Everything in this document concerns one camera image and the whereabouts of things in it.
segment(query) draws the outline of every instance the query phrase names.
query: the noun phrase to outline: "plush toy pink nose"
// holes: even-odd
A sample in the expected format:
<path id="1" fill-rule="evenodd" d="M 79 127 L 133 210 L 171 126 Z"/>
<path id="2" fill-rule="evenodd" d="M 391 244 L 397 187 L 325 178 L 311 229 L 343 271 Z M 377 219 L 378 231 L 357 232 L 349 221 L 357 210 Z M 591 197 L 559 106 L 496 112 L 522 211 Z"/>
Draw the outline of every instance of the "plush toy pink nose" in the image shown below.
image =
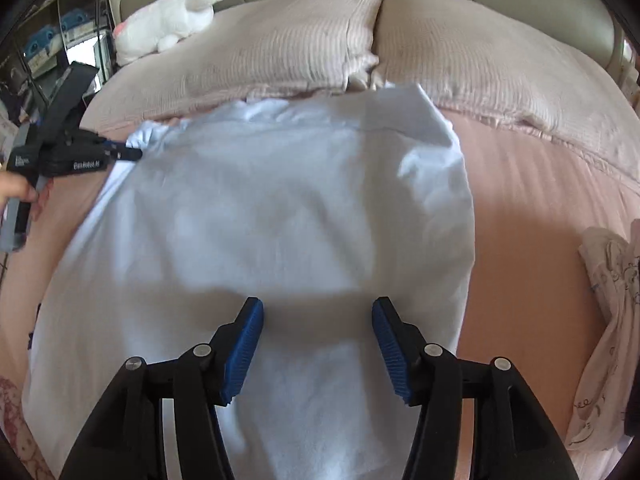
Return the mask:
<path id="1" fill-rule="evenodd" d="M 122 32 L 122 29 L 124 28 L 124 24 L 127 22 L 122 22 L 119 23 L 116 28 L 113 29 L 113 37 L 116 38 L 118 34 L 120 34 Z"/>

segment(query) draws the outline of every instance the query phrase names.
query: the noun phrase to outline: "red patterned fabric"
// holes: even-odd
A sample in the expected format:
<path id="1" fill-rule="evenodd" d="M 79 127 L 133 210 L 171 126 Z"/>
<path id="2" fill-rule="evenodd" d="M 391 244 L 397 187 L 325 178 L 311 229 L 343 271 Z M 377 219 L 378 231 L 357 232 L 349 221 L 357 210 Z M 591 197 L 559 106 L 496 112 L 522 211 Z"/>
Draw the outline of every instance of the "red patterned fabric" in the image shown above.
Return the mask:
<path id="1" fill-rule="evenodd" d="M 0 430 L 35 480 L 54 480 L 22 416 L 20 391 L 0 377 Z"/>

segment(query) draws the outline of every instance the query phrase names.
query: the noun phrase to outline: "hand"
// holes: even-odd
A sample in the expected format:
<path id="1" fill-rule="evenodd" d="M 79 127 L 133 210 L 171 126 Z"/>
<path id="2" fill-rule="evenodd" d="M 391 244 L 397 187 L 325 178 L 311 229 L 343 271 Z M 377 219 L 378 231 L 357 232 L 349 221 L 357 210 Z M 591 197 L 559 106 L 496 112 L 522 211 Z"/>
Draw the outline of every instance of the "hand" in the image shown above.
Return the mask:
<path id="1" fill-rule="evenodd" d="M 37 220 L 49 199 L 49 191 L 53 181 L 49 183 L 38 195 L 35 189 L 30 186 L 27 179 L 16 173 L 0 171 L 0 211 L 4 211 L 7 200 L 18 198 L 21 202 L 31 202 L 31 217 Z"/>

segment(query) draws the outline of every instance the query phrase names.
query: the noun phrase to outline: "ribbed blue pad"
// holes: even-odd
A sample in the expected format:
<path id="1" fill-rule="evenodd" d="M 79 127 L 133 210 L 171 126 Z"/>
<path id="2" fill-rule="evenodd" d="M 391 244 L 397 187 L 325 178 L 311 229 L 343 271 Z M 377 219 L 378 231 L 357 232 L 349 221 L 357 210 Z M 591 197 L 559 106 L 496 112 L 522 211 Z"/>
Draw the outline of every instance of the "ribbed blue pad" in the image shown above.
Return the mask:
<path id="1" fill-rule="evenodd" d="M 402 354 L 400 345 L 396 341 L 396 336 L 391 330 L 391 325 L 389 325 L 379 301 L 373 304 L 371 322 L 373 324 L 373 332 L 376 333 L 376 338 L 378 338 L 378 345 L 380 346 L 382 357 L 385 359 L 386 371 L 389 373 L 394 391 L 408 404 L 412 396 L 408 380 L 409 364 L 404 354 Z"/>
<path id="2" fill-rule="evenodd" d="M 258 346 L 260 332 L 264 323 L 264 307 L 257 300 L 247 318 L 236 346 L 225 363 L 225 383 L 220 391 L 222 399 L 229 403 L 242 389 L 244 378 Z"/>

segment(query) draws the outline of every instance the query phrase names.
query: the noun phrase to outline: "bed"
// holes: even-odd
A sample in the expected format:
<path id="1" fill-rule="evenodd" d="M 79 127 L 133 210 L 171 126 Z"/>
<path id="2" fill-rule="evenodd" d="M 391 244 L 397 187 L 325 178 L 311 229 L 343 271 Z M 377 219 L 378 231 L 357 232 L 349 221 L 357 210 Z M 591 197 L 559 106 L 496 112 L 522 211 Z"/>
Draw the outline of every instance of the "bed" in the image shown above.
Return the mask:
<path id="1" fill-rule="evenodd" d="M 115 22 L 152 1 L 110 0 Z M 260 1 L 223 0 L 215 8 L 229 9 L 219 16 L 232 16 L 232 31 L 244 19 L 242 9 L 257 9 Z M 247 2 L 254 7 L 241 5 Z M 105 86 L 84 125 L 124 139 L 144 119 L 191 116 L 231 98 L 340 93 L 356 88 L 356 79 L 373 87 L 420 83 L 460 138 L 474 199 L 476 264 L 457 355 L 478 362 L 510 357 L 564 435 L 582 370 L 605 327 L 577 253 L 580 235 L 597 225 L 628 237 L 640 212 L 640 122 L 616 86 L 625 65 L 622 29 L 600 0 L 456 0 L 453 10 L 450 3 L 379 0 L 368 25 L 377 60 L 366 57 L 348 74 L 301 76 L 286 89 L 264 83 L 229 92 L 219 86 L 217 93 L 197 96 L 187 87 L 188 102 L 145 96 L 127 103 L 135 92 L 122 88 L 135 88 L 150 70 L 152 60 L 141 60 L 130 67 L 131 76 L 122 70 Z M 488 15 L 485 8 L 497 12 Z M 476 10 L 480 22 L 470 18 Z M 449 26 L 438 22 L 445 12 L 451 12 Z M 504 43 L 487 39 L 497 31 Z M 463 40 L 469 47 L 455 49 Z M 540 49 L 558 68 L 553 77 L 536 75 Z M 525 76 L 510 78 L 514 73 Z M 29 366 L 25 349 L 35 306 L 103 182 L 101 174 L 57 182 L 29 245 L 11 260 L 0 296 L 0 375 L 18 389 Z M 459 478 L 468 474 L 470 441 L 467 416 Z M 576 452 L 574 463 L 581 478 L 596 479 L 618 456 L 616 450 Z"/>

